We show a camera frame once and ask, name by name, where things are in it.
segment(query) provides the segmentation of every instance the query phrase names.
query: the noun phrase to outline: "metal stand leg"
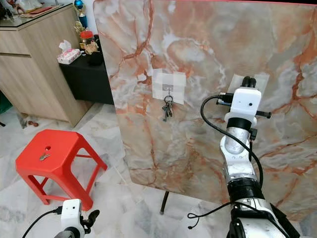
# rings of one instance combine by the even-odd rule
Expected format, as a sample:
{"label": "metal stand leg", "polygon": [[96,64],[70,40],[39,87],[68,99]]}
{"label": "metal stand leg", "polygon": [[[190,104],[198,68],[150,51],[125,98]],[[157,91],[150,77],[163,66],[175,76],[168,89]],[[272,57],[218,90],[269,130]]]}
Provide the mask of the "metal stand leg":
{"label": "metal stand leg", "polygon": [[166,191],[166,192],[165,192],[165,195],[164,195],[164,198],[163,198],[162,206],[160,207],[160,212],[159,212],[159,213],[160,213],[161,215],[164,214],[165,204],[166,204],[168,195],[169,195],[169,191]]}

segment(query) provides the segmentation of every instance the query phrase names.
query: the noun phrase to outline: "white tape patch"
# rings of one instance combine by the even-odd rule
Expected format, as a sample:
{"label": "white tape patch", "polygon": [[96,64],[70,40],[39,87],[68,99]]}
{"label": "white tape patch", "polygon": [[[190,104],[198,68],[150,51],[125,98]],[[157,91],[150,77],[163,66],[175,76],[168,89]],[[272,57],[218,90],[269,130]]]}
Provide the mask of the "white tape patch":
{"label": "white tape patch", "polygon": [[161,68],[153,69],[152,96],[163,100],[170,94],[173,101],[184,104],[186,74],[183,72],[163,73]]}
{"label": "white tape patch", "polygon": [[[234,74],[231,80],[231,83],[228,88],[228,93],[234,93],[234,91],[239,88],[242,84],[244,76],[240,76],[237,74]],[[269,74],[266,73],[261,73],[261,74],[255,74],[254,78],[257,81],[256,88],[264,94],[268,79],[269,79]]]}

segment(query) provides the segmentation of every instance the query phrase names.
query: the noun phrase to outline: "white paper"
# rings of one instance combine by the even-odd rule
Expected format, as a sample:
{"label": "white paper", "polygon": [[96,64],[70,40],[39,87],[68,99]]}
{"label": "white paper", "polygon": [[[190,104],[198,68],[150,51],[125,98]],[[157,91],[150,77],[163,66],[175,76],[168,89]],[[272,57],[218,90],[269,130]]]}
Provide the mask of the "white paper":
{"label": "white paper", "polygon": [[62,52],[65,52],[71,49],[71,44],[67,40],[64,40],[63,42],[59,44],[58,47],[61,48]]}
{"label": "white paper", "polygon": [[170,94],[173,102],[184,104],[186,74],[183,72],[163,73],[161,68],[153,69],[152,96],[163,100]]}

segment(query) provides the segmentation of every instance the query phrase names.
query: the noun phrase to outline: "black cable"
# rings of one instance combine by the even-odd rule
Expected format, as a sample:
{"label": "black cable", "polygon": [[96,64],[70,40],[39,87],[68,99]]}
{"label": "black cable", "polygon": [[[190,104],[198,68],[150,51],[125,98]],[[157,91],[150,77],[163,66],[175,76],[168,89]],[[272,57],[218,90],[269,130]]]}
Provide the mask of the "black cable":
{"label": "black cable", "polygon": [[[198,224],[199,218],[208,216],[208,215],[210,215],[211,213],[214,213],[214,212],[216,212],[216,211],[220,210],[221,208],[226,207],[226,206],[228,206],[228,205],[240,205],[240,206],[245,206],[245,207],[247,207],[247,208],[249,208],[249,209],[251,209],[251,210],[253,210],[253,211],[255,211],[255,212],[260,213],[261,215],[263,215],[263,214],[266,215],[266,212],[260,211],[260,210],[254,208],[254,207],[252,207],[252,206],[250,206],[250,205],[248,205],[248,204],[245,204],[245,203],[242,203],[242,202],[227,202],[227,203],[222,204],[221,206],[219,206],[219,207],[217,207],[217,208],[211,210],[210,212],[207,212],[207,213],[202,214],[202,215],[196,215],[196,214],[194,214],[194,213],[188,213],[188,214],[187,214],[187,218],[189,218],[189,219],[198,218],[196,224],[195,224],[194,226],[192,226],[192,227],[189,226],[188,229],[194,228],[194,227]],[[289,236],[272,218],[267,217],[267,219],[268,219],[286,238],[290,238],[290,236]]]}
{"label": "black cable", "polygon": [[235,137],[234,135],[231,135],[230,133],[226,132],[225,130],[221,129],[220,127],[212,124],[206,117],[205,117],[205,114],[204,114],[204,107],[205,107],[205,104],[211,100],[211,99],[214,99],[214,98],[221,98],[221,95],[215,95],[215,96],[210,96],[208,98],[206,98],[201,107],[200,107],[200,114],[203,118],[203,120],[208,124],[210,125],[212,128],[214,128],[215,130],[219,131],[220,133],[230,137],[231,139],[234,139],[236,142],[238,142],[243,148],[245,148],[251,155],[252,157],[254,158],[254,160],[256,161],[257,165],[258,165],[258,168],[259,168],[259,173],[260,173],[260,187],[262,188],[262,185],[263,185],[263,169],[262,169],[262,165],[258,159],[258,157],[255,155],[255,153],[253,153],[252,150],[250,150],[249,147],[247,147],[241,140],[239,140],[237,137]]}
{"label": "black cable", "polygon": [[35,223],[37,223],[42,217],[46,216],[49,213],[57,213],[57,214],[61,214],[61,210],[62,210],[63,206],[59,206],[54,210],[48,211],[42,215],[40,215],[30,226],[29,228],[26,230],[26,232],[24,233],[24,235],[22,236],[22,238],[25,238],[26,235],[29,233],[30,229],[35,225]]}
{"label": "black cable", "polygon": [[[253,141],[250,140],[250,150],[251,151],[252,151],[252,145],[253,145]],[[251,155],[251,153],[249,153],[249,161],[251,162],[251,160],[252,160],[252,155]]]}

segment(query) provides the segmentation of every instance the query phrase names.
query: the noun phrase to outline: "floor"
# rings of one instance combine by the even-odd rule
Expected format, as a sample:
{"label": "floor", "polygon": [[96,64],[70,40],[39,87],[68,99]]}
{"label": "floor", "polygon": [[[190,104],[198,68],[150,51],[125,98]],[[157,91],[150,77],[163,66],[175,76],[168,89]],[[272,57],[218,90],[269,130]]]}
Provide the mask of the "floor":
{"label": "floor", "polygon": [[[91,211],[100,210],[100,215],[87,238],[224,238],[230,222],[229,208],[200,219],[198,225],[187,227],[196,220],[187,218],[189,212],[202,214],[218,204],[171,193],[165,214],[159,209],[164,191],[134,184],[124,161],[124,149],[117,125],[114,107],[94,104],[81,121],[72,128],[66,122],[31,118],[38,127],[22,129],[14,108],[1,114],[6,127],[0,127],[0,237],[22,237],[29,225],[41,214],[61,205],[52,201],[43,205],[15,171],[14,161],[34,135],[45,129],[73,130],[82,134],[108,165],[106,172],[100,172],[92,188],[94,205]],[[79,158],[74,161],[72,171],[83,186],[94,168],[94,162]],[[63,195],[63,191],[51,180],[45,191]],[[313,217],[301,223],[307,235]],[[299,223],[294,223],[301,230]],[[60,216],[49,214],[42,218],[29,232],[27,238],[53,238],[60,232]]]}

